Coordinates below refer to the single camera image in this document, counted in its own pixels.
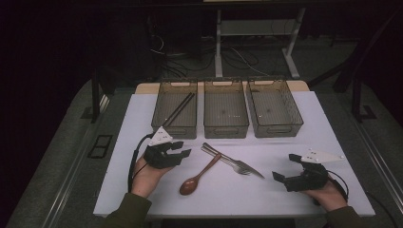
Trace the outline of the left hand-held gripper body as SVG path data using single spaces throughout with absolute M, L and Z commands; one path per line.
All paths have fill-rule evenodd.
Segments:
M 158 169 L 180 165 L 182 162 L 180 153 L 167 153 L 168 150 L 172 150 L 172 143 L 175 143 L 173 138 L 162 126 L 159 127 L 144 151 L 145 161 L 150 166 Z

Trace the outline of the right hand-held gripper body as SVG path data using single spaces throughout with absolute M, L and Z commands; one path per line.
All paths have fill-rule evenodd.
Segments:
M 299 176 L 285 178 L 284 185 L 288 192 L 320 189 L 330 180 L 328 170 L 323 164 L 343 160 L 344 156 L 310 149 L 307 154 L 301 156 L 302 173 Z

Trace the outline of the brown wooden spoon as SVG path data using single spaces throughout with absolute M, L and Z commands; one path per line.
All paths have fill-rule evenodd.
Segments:
M 220 158 L 220 154 L 216 155 L 213 160 L 208 163 L 198 175 L 184 181 L 180 187 L 180 194 L 183 196 L 188 196 L 194 193 L 199 185 L 201 177 L 206 171 L 208 171 L 213 165 L 215 165 Z

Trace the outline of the smoky plastic bin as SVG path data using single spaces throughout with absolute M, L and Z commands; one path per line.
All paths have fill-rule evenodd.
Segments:
M 284 80 L 249 78 L 246 97 L 256 138 L 295 137 L 304 124 Z
M 174 139 L 197 138 L 198 81 L 163 79 L 151 126 L 163 127 Z
M 203 126 L 206 139 L 244 139 L 249 127 L 242 80 L 204 82 Z

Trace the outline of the steel fork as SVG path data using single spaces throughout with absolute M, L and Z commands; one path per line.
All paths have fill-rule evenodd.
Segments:
M 222 153 L 220 153 L 220 152 L 216 152 L 216 151 L 214 151 L 213 149 L 210 149 L 210 148 L 208 148 L 208 147 L 206 147 L 206 146 L 202 146 L 202 147 L 201 147 L 201 150 L 204 151 L 204 152 L 206 152 L 206 153 L 208 153 L 208 154 L 210 154 L 210 155 L 213 155 L 213 156 L 220 155 L 220 156 L 221 156 L 221 160 L 222 160 L 223 162 L 225 162 L 226 164 L 230 165 L 230 166 L 233 168 L 233 170 L 234 170 L 236 173 L 240 174 L 240 175 L 250 175 L 250 174 L 251 174 L 251 172 L 248 171 L 246 168 L 243 168 L 243 167 L 241 167 L 239 164 L 236 164 L 234 161 L 231 161 L 230 159 L 228 159 L 227 157 L 225 157 L 225 156 L 224 156 Z

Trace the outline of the person's right hand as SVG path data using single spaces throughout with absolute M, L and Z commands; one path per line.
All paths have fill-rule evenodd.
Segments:
M 306 190 L 303 191 L 303 194 L 306 194 L 307 196 L 316 200 L 326 212 L 331 212 L 348 205 L 347 201 L 337 190 L 336 186 L 329 180 L 322 188 L 316 190 Z

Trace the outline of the person's left hand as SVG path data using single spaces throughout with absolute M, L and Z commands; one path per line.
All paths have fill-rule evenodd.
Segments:
M 147 199 L 156 189 L 160 179 L 170 170 L 172 167 L 158 169 L 149 166 L 144 158 L 138 159 L 130 193 Z

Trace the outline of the steel table knife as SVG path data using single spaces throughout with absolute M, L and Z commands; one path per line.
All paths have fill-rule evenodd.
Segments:
M 206 146 L 206 147 L 208 147 L 208 148 L 210 148 L 210 149 L 213 149 L 214 151 L 216 151 L 216 152 L 220 152 L 219 150 L 217 150 L 217 149 L 215 149 L 214 147 L 212 147 L 211 145 L 209 145 L 207 142 L 204 142 L 203 144 L 202 144 L 202 146 Z M 253 174 L 253 175 L 256 175 L 257 177 L 259 177 L 259 178 L 264 178 L 264 176 L 258 171 L 258 170 L 256 170 L 255 168 L 253 168 L 252 166 L 250 166 L 249 164 L 247 164 L 247 163 L 245 163 L 245 162 L 243 162 L 243 161 L 239 161 L 239 160 L 234 160 L 233 158 L 231 158 L 231 157 L 229 157 L 229 156 L 227 156 L 227 155 L 225 155 L 225 154 L 223 154 L 225 157 L 227 157 L 228 159 L 230 159 L 232 162 L 235 162 L 236 164 L 239 164 L 241 167 L 243 167 L 243 168 L 246 168 L 248 171 L 250 171 L 251 172 L 251 174 Z

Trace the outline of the dark metal stand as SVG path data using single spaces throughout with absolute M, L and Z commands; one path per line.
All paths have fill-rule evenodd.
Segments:
M 403 5 L 379 21 L 344 62 L 309 81 L 308 87 L 339 73 L 333 90 L 342 93 L 352 85 L 352 114 L 357 121 L 374 119 L 372 110 L 361 104 L 365 84 L 403 126 Z

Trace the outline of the black stand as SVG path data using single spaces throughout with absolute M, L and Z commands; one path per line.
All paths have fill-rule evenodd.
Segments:
M 109 102 L 108 82 L 106 76 L 95 69 L 91 74 L 91 95 L 92 95 L 92 117 L 91 122 L 95 124 L 100 115 L 106 110 Z

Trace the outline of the white metal desk frame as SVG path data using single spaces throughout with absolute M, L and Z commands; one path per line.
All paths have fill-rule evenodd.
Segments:
M 289 42 L 281 52 L 288 70 L 293 79 L 299 79 L 300 75 L 294 62 L 292 53 L 297 41 L 299 29 L 302 25 L 306 8 L 298 10 L 295 19 L 262 19 L 262 20 L 223 20 L 222 12 L 217 11 L 216 23 L 216 51 L 215 73 L 217 77 L 223 76 L 221 41 L 222 37 L 229 36 L 280 36 L 288 35 Z

